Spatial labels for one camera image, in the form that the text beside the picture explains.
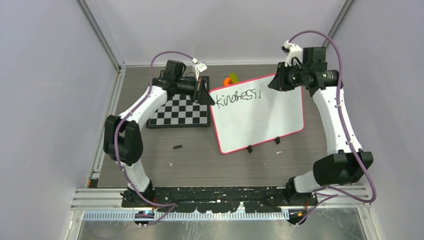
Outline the black white chessboard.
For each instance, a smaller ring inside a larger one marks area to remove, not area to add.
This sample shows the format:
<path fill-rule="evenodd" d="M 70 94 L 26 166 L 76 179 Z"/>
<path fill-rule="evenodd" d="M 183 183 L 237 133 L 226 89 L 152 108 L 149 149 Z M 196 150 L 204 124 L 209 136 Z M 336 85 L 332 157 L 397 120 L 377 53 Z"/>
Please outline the black white chessboard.
<path fill-rule="evenodd" d="M 209 127 L 210 107 L 198 104 L 187 95 L 176 94 L 147 120 L 146 128 Z"/>

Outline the pink framed whiteboard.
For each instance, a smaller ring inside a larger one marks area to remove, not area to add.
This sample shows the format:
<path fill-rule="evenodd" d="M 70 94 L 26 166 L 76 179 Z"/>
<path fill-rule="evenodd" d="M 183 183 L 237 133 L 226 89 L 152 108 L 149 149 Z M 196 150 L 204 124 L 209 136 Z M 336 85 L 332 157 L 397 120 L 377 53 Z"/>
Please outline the pink framed whiteboard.
<path fill-rule="evenodd" d="M 268 74 L 209 92 L 215 101 L 210 112 L 222 154 L 304 129 L 302 88 L 277 91 L 261 86 L 273 78 Z"/>

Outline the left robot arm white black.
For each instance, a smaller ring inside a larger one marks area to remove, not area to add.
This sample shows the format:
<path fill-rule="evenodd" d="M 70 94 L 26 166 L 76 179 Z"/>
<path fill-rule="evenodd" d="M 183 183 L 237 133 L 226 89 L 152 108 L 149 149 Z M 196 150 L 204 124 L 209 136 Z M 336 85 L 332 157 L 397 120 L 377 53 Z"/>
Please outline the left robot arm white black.
<path fill-rule="evenodd" d="M 151 78 L 146 92 L 120 115 L 109 115 L 104 123 L 103 151 L 114 160 L 127 181 L 123 196 L 141 207 L 153 204 L 152 181 L 146 175 L 141 156 L 143 140 L 141 128 L 151 115 L 175 95 L 185 95 L 201 105 L 214 105 L 205 79 L 200 73 L 208 67 L 205 62 L 192 60 L 194 76 L 183 78 L 187 66 L 168 60 L 158 78 Z"/>

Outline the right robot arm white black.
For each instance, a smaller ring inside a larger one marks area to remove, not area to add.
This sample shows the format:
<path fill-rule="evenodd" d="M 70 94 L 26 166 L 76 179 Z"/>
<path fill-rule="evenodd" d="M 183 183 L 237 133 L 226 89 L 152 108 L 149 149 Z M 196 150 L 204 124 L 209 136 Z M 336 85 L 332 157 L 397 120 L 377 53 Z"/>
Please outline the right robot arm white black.
<path fill-rule="evenodd" d="M 328 69 L 326 48 L 285 43 L 282 50 L 286 60 L 278 63 L 268 88 L 288 92 L 305 87 L 318 108 L 327 146 L 327 156 L 317 160 L 311 171 L 291 177 L 286 184 L 287 202 L 299 205 L 316 190 L 357 183 L 374 157 L 354 134 L 344 106 L 341 73 Z"/>

